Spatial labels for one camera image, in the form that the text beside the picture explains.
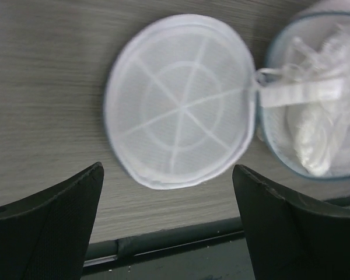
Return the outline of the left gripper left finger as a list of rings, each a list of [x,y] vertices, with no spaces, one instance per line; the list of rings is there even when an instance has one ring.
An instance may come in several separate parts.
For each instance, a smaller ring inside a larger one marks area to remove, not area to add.
[[[103,179],[96,162],[0,206],[0,279],[80,279]]]

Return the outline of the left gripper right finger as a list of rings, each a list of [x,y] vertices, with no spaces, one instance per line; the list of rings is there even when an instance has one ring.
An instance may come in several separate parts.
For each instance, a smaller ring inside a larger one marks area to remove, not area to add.
[[[243,165],[232,180],[256,279],[350,279],[350,209]]]

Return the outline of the white mesh laundry bag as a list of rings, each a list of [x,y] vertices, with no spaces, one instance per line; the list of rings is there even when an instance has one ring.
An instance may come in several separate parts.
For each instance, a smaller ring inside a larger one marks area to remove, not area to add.
[[[122,49],[104,94],[104,128],[123,169],[155,190],[191,187],[225,172],[257,130],[296,174],[300,164],[288,106],[307,100],[286,78],[292,37],[319,48],[336,25],[350,24],[350,1],[320,1],[297,14],[272,42],[257,69],[240,35],[215,18],[182,14],[145,27]]]

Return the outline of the white bra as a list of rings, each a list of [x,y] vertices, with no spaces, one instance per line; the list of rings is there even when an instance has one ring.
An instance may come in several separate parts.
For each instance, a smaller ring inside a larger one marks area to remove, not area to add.
[[[287,108],[300,164],[314,177],[350,176],[350,24],[336,25],[317,49],[292,37],[283,65],[307,97]]]

